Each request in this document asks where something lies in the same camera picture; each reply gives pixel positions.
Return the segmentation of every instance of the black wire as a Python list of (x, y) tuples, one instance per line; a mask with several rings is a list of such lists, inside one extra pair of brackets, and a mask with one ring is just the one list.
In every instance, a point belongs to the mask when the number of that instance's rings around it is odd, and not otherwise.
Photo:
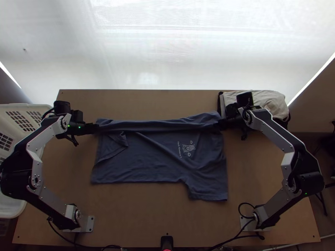
[(55, 107), (51, 108), (50, 110), (47, 110), (47, 111), (43, 114), (41, 120), (45, 119), (45, 117), (46, 117), (49, 113), (51, 113), (54, 109), (55, 109)]
[[(334, 126), (334, 130), (332, 131), (331, 135), (333, 135), (335, 133), (335, 124), (333, 124), (333, 126)], [(330, 139), (325, 145), (327, 146), (331, 141), (332, 141), (332, 139)], [(319, 143), (319, 145), (312, 152), (312, 155), (315, 156), (318, 153), (318, 151), (320, 151), (321, 148), (322, 148), (322, 144)]]
[(250, 204), (250, 203), (248, 203), (248, 202), (242, 202), (241, 204), (239, 204), (238, 205), (238, 213), (240, 214), (240, 216), (242, 216), (242, 217), (244, 217), (244, 218), (246, 218), (246, 219), (254, 219), (254, 217), (252, 217), (252, 216), (245, 216), (245, 215), (243, 215), (242, 213), (241, 213), (241, 206), (243, 206), (243, 205), (249, 205), (249, 206), (251, 206), (253, 209), (255, 209), (255, 207), (252, 205), (252, 204)]
[(227, 244), (228, 242), (231, 242), (231, 241), (234, 241), (234, 240), (237, 240), (237, 239), (241, 239), (241, 238), (258, 237), (261, 240), (264, 240), (265, 239), (264, 236), (261, 236), (258, 232), (256, 232), (256, 234), (254, 234), (254, 235), (239, 236), (242, 233), (242, 231), (244, 230), (244, 228), (247, 225), (249, 225), (251, 222), (253, 222), (254, 220), (255, 219), (252, 219), (252, 220), (248, 221), (247, 223), (245, 223), (245, 225), (241, 228), (241, 230), (237, 233), (237, 235), (235, 235), (235, 237), (233, 237), (233, 238), (231, 238), (227, 241), (221, 242), (219, 244), (216, 244), (215, 246), (212, 246), (211, 248), (208, 249), (208, 251), (212, 251), (212, 250), (214, 250), (218, 247), (223, 246), (224, 244)]
[(59, 232), (52, 226), (52, 224), (51, 224), (51, 220), (52, 220), (51, 217), (48, 217), (48, 218), (47, 218), (47, 221), (48, 221), (50, 227), (52, 228), (52, 230), (53, 230), (53, 231), (54, 231), (60, 238), (62, 238), (64, 241), (67, 241), (68, 243), (71, 243), (71, 244), (73, 244), (74, 246), (83, 247), (83, 248), (102, 248), (102, 250), (105, 250), (106, 248), (118, 248), (118, 249), (121, 249), (121, 250), (122, 250), (121, 246), (119, 246), (119, 245), (108, 245), (108, 246), (106, 246), (106, 247), (92, 247), (92, 246), (85, 246), (85, 245), (81, 245), (81, 244), (78, 244), (78, 243), (76, 243), (76, 242), (70, 241), (69, 239), (67, 239), (67, 238), (65, 238), (63, 235), (61, 235), (61, 234), (60, 234), (60, 233), (59, 233)]
[(75, 251), (77, 251), (77, 245), (76, 245), (76, 240), (77, 240), (77, 238), (78, 238), (78, 235), (79, 235), (79, 232), (76, 232), (75, 233), (75, 237), (74, 237), (74, 239), (73, 239), (73, 245), (75, 246)]

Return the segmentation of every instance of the floor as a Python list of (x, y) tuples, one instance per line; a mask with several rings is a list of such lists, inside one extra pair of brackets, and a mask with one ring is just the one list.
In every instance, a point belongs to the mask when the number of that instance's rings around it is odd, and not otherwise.
[[(317, 138), (319, 136), (314, 134), (298, 134), (298, 138), (300, 138), (306, 144), (307, 149), (312, 152), (318, 145)], [(320, 168), (322, 174), (325, 178), (325, 182), (331, 183), (335, 182), (335, 180), (330, 179), (331, 174), (331, 166), (335, 164), (335, 159), (330, 157), (323, 150), (320, 150), (317, 155), (317, 159), (319, 160)], [(331, 234), (335, 234), (335, 187), (327, 188), (323, 192), (323, 197), (325, 200), (325, 204), (327, 207), (328, 216), (324, 215), (322, 204), (318, 200), (318, 198), (313, 195), (310, 197), (311, 205), (314, 211), (315, 220), (317, 222), (317, 226), (319, 229), (320, 236), (327, 236)], [(12, 244), (12, 236), (14, 234), (16, 225), (16, 219), (12, 220), (8, 233), (5, 237), (0, 237), (0, 246), (1, 250), (8, 251), (60, 251), (60, 250), (71, 250), (73, 251), (73, 247), (53, 247), (53, 246), (33, 246), (33, 245), (18, 245)], [(275, 246), (262, 246), (262, 247), (235, 247), (234, 250), (242, 250), (242, 251), (256, 251), (270, 248), (272, 250), (281, 250), (281, 251), (333, 251), (335, 250), (335, 236), (322, 239), (321, 242), (317, 243), (305, 243), (299, 244), (296, 246), (288, 247), (288, 248), (280, 248)], [(79, 251), (85, 250), (93, 250), (93, 249), (85, 249), (78, 248)], [(147, 248), (130, 248), (129, 251), (148, 251)], [(205, 248), (177, 248), (176, 251), (205, 251)], [(149, 248), (149, 251), (157, 251), (157, 249)]]

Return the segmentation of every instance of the white curtain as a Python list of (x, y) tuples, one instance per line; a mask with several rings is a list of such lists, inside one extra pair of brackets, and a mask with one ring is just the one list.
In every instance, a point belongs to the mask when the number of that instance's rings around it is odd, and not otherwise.
[(0, 61), (35, 102), (59, 89), (276, 90), (335, 52), (335, 1), (1, 0)]

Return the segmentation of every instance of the wooden table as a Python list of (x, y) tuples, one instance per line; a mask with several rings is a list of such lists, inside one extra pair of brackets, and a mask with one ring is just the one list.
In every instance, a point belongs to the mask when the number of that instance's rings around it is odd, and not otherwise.
[[(158, 120), (216, 110), (218, 91), (203, 90), (60, 90), (58, 100), (97, 118)], [(177, 247), (212, 246), (240, 229), (237, 206), (265, 203), (281, 187), (283, 153), (261, 133), (241, 141), (239, 130), (223, 132), (227, 156), (229, 198), (226, 202), (189, 200), (184, 184), (98, 184), (90, 174), (97, 148), (95, 136), (77, 137), (78, 147), (52, 139), (44, 150), (46, 185), (66, 203), (95, 216), (92, 233), (78, 242), (90, 246), (159, 247), (162, 235), (172, 235)], [(14, 243), (69, 245), (49, 227), (47, 216), (27, 205), (18, 220)], [(73, 233), (63, 233), (73, 239)], [(281, 217), (265, 240), (239, 239), (232, 246), (320, 241), (308, 198)]]

